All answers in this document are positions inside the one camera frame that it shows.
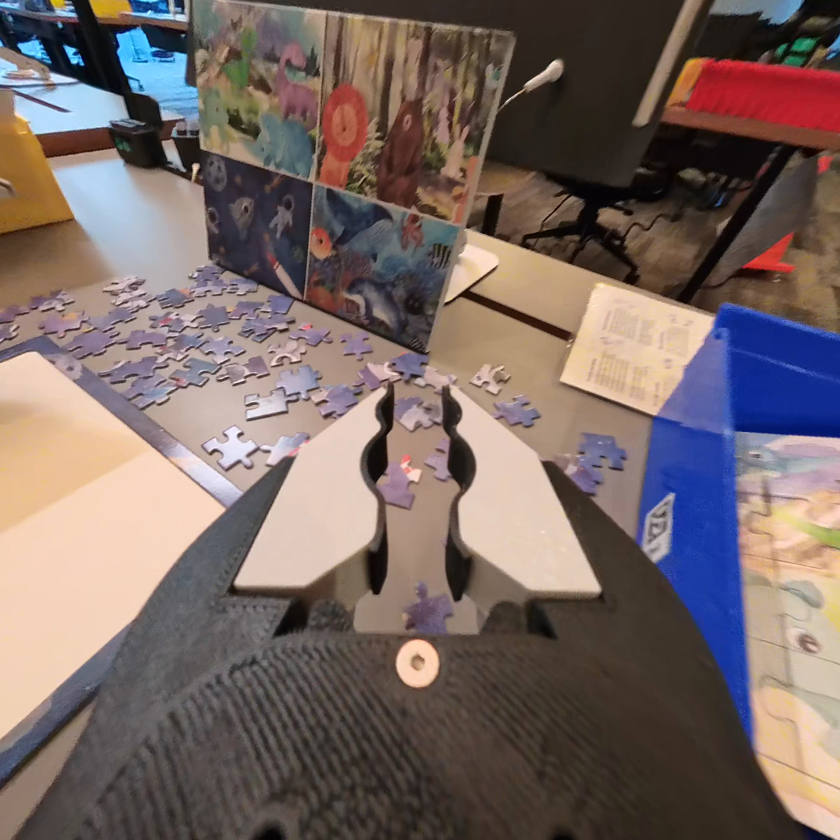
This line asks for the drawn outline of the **blue framed puzzle tray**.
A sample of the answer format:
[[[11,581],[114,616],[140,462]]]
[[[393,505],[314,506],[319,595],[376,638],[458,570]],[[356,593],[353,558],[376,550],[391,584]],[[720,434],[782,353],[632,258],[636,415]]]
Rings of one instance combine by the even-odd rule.
[[[128,626],[241,490],[46,338],[2,351],[5,786],[99,691]]]

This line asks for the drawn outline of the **black office chair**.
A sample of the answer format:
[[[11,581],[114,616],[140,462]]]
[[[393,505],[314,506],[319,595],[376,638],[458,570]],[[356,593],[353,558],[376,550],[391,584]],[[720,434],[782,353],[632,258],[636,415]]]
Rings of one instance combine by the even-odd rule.
[[[661,200],[669,189],[663,173],[645,167],[638,168],[630,184],[625,186],[557,175],[548,175],[548,179],[560,187],[563,197],[579,200],[581,208],[571,222],[561,223],[556,227],[541,227],[540,230],[524,234],[520,239],[520,246],[531,249],[535,243],[544,239],[572,239],[575,246],[569,261],[573,264],[586,246],[596,244],[626,267],[626,284],[637,284],[639,268],[627,252],[626,235],[603,225],[600,222],[600,214],[606,209],[612,209],[631,216],[634,211],[627,206],[628,203],[647,204]]]

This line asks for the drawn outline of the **orange cone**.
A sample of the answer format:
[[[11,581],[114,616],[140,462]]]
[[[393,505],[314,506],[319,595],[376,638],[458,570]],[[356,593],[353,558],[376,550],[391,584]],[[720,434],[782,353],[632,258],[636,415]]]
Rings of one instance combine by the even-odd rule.
[[[768,248],[761,255],[742,266],[742,270],[769,272],[774,274],[790,274],[795,266],[786,261],[788,249],[794,239],[794,234],[788,234],[780,239],[774,246]]]

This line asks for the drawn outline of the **red white puzzle piece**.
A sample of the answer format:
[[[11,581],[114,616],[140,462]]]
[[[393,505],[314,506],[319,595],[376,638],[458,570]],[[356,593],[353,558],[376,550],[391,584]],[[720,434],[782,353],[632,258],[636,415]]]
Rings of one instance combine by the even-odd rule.
[[[259,450],[266,455],[266,467],[270,469],[278,466],[283,459],[294,457],[310,439],[308,433],[281,435],[274,444],[260,444]]]

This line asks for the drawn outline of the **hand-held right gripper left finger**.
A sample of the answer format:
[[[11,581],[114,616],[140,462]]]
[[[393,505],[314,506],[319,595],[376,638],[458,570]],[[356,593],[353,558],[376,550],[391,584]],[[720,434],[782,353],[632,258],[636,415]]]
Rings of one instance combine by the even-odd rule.
[[[307,606],[330,599],[349,610],[382,593],[389,547],[377,483],[389,465],[394,407],[389,384],[279,464],[283,480],[234,578],[235,593]]]

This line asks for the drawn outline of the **wooden table with black leg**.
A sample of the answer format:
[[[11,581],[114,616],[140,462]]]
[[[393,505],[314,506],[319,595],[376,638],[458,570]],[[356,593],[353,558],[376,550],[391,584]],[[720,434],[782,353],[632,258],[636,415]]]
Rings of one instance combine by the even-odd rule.
[[[690,304],[703,288],[712,271],[736,241],[768,191],[797,151],[804,157],[813,157],[822,152],[839,152],[838,133],[795,127],[778,122],[766,122],[713,112],[696,112],[681,106],[668,106],[662,118],[663,123],[691,130],[725,133],[748,140],[760,140],[774,144],[775,151],[763,168],[752,190],[731,215],[726,227],[717,237],[705,258],[692,276],[679,289],[675,300]]]

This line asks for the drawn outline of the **dinosaur puzzle board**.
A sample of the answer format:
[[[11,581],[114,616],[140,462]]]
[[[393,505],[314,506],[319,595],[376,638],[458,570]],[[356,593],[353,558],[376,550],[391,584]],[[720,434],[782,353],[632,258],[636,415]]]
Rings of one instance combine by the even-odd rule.
[[[752,744],[786,809],[839,834],[839,443],[738,432]]]

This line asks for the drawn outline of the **laminated instruction sheet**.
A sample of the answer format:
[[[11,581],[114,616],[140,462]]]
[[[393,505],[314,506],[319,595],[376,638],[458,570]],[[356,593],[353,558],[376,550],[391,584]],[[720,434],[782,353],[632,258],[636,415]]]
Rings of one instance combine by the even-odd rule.
[[[626,286],[593,286],[560,383],[650,417],[681,382],[714,317]]]

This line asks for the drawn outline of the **illustrated puzzle box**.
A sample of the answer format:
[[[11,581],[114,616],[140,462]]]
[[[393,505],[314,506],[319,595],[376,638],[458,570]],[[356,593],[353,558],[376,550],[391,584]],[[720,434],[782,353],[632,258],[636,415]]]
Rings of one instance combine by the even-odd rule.
[[[425,354],[516,37],[373,10],[192,2],[207,254]]]

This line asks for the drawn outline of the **grey leaning panel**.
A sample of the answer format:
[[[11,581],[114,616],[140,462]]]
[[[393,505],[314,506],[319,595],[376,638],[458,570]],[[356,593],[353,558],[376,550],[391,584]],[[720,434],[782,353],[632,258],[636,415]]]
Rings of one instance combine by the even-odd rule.
[[[741,232],[711,272],[712,287],[800,230],[812,215],[820,154],[797,156],[760,201]]]

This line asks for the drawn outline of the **yellow box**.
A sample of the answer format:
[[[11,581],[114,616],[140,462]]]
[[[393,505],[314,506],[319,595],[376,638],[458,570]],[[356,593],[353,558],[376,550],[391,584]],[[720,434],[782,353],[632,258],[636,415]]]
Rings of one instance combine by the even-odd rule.
[[[1,234],[74,219],[40,142],[16,111],[13,92],[2,90]]]

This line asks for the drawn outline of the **dark blue puzzle piece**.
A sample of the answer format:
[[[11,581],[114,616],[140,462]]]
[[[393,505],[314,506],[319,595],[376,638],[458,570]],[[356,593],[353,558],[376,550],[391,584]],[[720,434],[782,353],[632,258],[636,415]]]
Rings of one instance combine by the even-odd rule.
[[[448,593],[430,594],[427,584],[418,581],[414,586],[414,601],[403,609],[402,622],[407,632],[443,636],[448,634],[447,621],[454,614]]]

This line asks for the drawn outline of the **scatter of purple puzzle pieces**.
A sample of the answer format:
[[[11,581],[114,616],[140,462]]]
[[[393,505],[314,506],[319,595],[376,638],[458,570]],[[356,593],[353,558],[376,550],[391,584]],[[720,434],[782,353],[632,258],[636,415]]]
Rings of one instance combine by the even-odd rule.
[[[237,481],[266,464],[259,445],[317,434],[378,389],[394,385],[390,459],[411,456],[430,484],[441,466],[442,392],[456,386],[542,457],[555,456],[582,488],[614,507],[644,467],[639,415],[560,383],[570,345],[522,320],[460,299],[443,309],[429,358],[301,302],[276,317],[255,298],[205,298],[197,308],[142,308],[97,328],[102,292],[78,329],[35,335],[35,322],[71,326],[78,312],[37,312],[2,324],[2,341],[46,338],[100,376],[196,456]]]

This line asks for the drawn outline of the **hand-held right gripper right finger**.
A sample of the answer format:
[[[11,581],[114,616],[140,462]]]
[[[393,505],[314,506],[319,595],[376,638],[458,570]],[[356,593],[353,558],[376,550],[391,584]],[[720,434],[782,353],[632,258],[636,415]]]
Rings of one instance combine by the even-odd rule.
[[[456,602],[592,601],[602,586],[538,454],[456,386],[443,392],[448,514],[445,572]]]

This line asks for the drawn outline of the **blue plastic bin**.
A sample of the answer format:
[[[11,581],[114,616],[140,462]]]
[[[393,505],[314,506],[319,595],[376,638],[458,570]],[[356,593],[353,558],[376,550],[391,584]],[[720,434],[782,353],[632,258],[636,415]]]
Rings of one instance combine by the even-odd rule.
[[[698,625],[748,736],[736,433],[838,429],[838,334],[730,304],[652,422],[637,542]]]

